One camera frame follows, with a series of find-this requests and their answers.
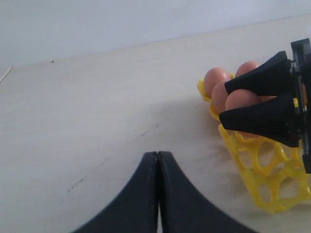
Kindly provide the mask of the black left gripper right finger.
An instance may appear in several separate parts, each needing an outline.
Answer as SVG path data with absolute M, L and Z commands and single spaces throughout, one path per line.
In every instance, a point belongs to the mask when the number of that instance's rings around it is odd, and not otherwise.
M 164 233 L 253 233 L 208 201 L 186 177 L 173 154 L 158 153 L 159 204 Z

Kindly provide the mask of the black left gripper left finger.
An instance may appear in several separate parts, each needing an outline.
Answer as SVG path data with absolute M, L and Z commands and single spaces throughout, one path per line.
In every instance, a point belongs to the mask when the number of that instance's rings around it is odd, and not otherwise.
M 157 153 L 143 155 L 122 191 L 76 233 L 157 232 Z

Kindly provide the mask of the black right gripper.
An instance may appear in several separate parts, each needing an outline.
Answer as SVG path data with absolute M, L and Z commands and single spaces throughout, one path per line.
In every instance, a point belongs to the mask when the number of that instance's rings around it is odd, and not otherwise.
M 238 89 L 245 89 L 258 96 L 277 97 L 253 106 L 224 111 L 219 114 L 219 119 L 227 130 L 256 134 L 280 142 L 288 147 L 298 147 L 299 137 L 301 137 L 303 165 L 305 172 L 310 174 L 310 39 L 305 38 L 291 42 L 291 48 L 293 53 L 291 62 L 287 58 L 286 51 L 279 51 L 256 69 L 225 83 L 228 94 Z M 291 96 L 293 94 L 293 79 L 298 101 L 298 119 Z

